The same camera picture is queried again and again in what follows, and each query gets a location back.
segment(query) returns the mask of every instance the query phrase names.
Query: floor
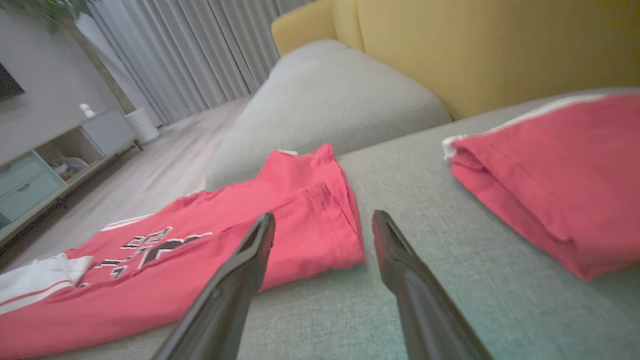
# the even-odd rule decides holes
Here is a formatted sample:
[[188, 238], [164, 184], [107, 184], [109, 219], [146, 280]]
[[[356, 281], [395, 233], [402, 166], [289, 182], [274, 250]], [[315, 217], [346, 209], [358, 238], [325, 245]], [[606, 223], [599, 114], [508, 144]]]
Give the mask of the floor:
[[161, 128], [162, 135], [128, 152], [79, 186], [67, 208], [55, 206], [13, 239], [0, 256], [4, 271], [82, 244], [106, 224], [154, 213], [204, 188], [205, 168], [248, 98], [228, 102]]

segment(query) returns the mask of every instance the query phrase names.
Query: ribbed white pot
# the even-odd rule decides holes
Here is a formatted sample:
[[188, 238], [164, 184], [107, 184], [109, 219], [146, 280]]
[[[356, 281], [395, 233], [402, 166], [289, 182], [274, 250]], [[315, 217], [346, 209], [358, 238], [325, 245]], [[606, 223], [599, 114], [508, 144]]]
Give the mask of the ribbed white pot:
[[141, 143], [148, 143], [160, 136], [160, 131], [158, 131], [154, 123], [151, 122], [144, 108], [128, 113], [124, 115], [124, 117], [131, 125], [133, 132], [136, 133]]

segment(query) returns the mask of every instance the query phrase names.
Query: tree trunk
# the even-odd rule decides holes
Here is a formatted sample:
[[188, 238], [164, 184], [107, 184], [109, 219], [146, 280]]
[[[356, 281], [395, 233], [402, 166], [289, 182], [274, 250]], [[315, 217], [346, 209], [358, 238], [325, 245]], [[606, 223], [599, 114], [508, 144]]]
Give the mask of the tree trunk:
[[113, 78], [105, 64], [102, 62], [102, 59], [100, 59], [100, 55], [98, 55], [98, 52], [93, 48], [93, 45], [91, 44], [89, 39], [87, 39], [86, 36], [82, 34], [80, 29], [77, 28], [74, 20], [70, 17], [64, 17], [62, 18], [62, 26], [64, 26], [65, 29], [69, 31], [78, 45], [80, 45], [80, 48], [82, 49], [86, 57], [89, 59], [93, 67], [95, 67], [95, 70], [98, 71], [98, 74], [100, 74], [100, 77], [102, 78], [102, 80], [104, 80], [104, 83], [107, 84], [109, 90], [111, 90], [113, 95], [120, 103], [122, 111], [124, 111], [125, 114], [136, 111], [136, 107], [133, 106], [131, 100], [129, 100], [124, 91], [122, 91], [120, 85]]

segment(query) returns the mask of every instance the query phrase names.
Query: folded red clothing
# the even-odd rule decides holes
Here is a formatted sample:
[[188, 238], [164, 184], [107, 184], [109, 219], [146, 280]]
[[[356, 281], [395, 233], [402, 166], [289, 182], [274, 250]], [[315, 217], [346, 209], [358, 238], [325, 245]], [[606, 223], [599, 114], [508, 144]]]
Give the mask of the folded red clothing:
[[109, 224], [69, 259], [93, 256], [78, 282], [42, 300], [25, 284], [0, 304], [0, 359], [89, 347], [178, 320], [263, 212], [276, 219], [262, 290], [365, 261], [353, 192], [331, 145], [274, 152], [256, 179], [180, 198]]
[[581, 279], [640, 260], [640, 96], [562, 100], [443, 145], [467, 189]]

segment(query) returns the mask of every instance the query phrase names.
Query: gray cushion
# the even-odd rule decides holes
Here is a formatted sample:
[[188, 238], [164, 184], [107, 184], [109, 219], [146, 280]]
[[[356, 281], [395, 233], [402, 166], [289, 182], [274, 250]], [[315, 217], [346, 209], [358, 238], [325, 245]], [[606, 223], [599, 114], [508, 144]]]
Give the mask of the gray cushion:
[[[637, 358], [640, 269], [579, 280], [491, 214], [443, 159], [446, 136], [486, 131], [557, 98], [341, 156], [358, 201], [367, 264], [256, 297], [238, 359], [406, 359], [396, 301], [374, 255], [375, 209], [394, 217], [496, 360]], [[170, 329], [57, 358], [146, 359]]]
[[304, 154], [331, 143], [345, 154], [450, 121], [440, 100], [414, 80], [321, 40], [276, 64], [216, 149], [206, 188], [255, 177], [277, 149]]

